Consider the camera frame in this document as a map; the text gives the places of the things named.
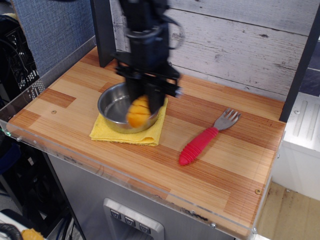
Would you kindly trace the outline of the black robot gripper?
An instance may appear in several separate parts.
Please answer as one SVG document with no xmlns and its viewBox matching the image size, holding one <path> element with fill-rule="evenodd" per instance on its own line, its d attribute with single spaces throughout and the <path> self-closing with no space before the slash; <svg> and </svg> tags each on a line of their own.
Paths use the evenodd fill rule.
<svg viewBox="0 0 320 240">
<path fill-rule="evenodd" d="M 130 52 L 116 51 L 117 74 L 125 77 L 130 102 L 145 93 L 151 114 L 164 104 L 165 96 L 178 97 L 180 73 L 168 63 L 170 50 L 167 37 L 130 37 Z"/>
</svg>

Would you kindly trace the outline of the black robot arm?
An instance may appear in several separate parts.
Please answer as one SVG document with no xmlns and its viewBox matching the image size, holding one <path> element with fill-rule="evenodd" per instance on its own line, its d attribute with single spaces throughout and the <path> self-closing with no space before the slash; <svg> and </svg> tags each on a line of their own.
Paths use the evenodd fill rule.
<svg viewBox="0 0 320 240">
<path fill-rule="evenodd" d="M 146 95 L 154 114 L 167 95 L 181 94 L 180 73 L 169 63 L 169 56 L 183 43 L 184 29 L 165 15 L 169 9 L 166 0 L 122 0 L 120 6 L 130 51 L 114 53 L 116 73 L 125 78 L 129 99 Z"/>
</svg>

